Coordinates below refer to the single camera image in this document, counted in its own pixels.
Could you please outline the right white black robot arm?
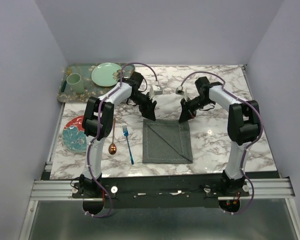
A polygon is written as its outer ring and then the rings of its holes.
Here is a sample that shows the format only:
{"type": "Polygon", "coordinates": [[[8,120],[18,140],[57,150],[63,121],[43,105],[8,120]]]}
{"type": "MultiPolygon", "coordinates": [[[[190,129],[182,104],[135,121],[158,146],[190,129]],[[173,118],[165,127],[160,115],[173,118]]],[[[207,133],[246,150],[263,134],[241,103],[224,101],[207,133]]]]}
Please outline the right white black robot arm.
{"type": "Polygon", "coordinates": [[[220,105],[228,112],[227,133],[231,142],[231,151],[225,170],[222,172],[220,191],[231,196],[244,185],[244,168],[247,150],[257,142],[263,134],[257,101],[243,100],[224,88],[222,82],[209,82],[207,77],[195,81],[198,96],[190,99],[183,86],[179,86],[176,94],[183,96],[179,122],[183,123],[196,117],[196,111],[207,105],[220,105]]]}

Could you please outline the dark grey cloth napkin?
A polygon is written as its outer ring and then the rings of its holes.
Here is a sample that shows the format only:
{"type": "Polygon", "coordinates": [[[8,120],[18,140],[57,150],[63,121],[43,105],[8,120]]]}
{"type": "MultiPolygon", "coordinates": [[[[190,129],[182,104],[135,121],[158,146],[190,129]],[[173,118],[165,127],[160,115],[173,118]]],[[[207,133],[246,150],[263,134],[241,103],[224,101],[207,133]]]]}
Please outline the dark grey cloth napkin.
{"type": "Polygon", "coordinates": [[[173,119],[143,121],[144,164],[191,164],[190,127],[188,122],[173,119]]]}

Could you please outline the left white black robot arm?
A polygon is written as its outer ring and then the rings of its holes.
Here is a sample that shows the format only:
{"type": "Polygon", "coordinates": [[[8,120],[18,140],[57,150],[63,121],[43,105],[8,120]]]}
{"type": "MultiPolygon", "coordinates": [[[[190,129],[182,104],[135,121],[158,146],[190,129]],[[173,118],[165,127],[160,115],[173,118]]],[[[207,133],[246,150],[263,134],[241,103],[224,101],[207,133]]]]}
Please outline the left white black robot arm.
{"type": "Polygon", "coordinates": [[[86,163],[79,177],[79,185],[91,198],[98,196],[102,191],[102,151],[105,138],[112,131],[115,108],[124,100],[130,99],[139,106],[144,118],[156,120],[154,109],[157,102],[152,101],[148,93],[143,94],[139,90],[143,79],[142,74],[133,72],[130,78],[118,82],[108,93],[88,99],[82,122],[87,142],[86,163]]]}

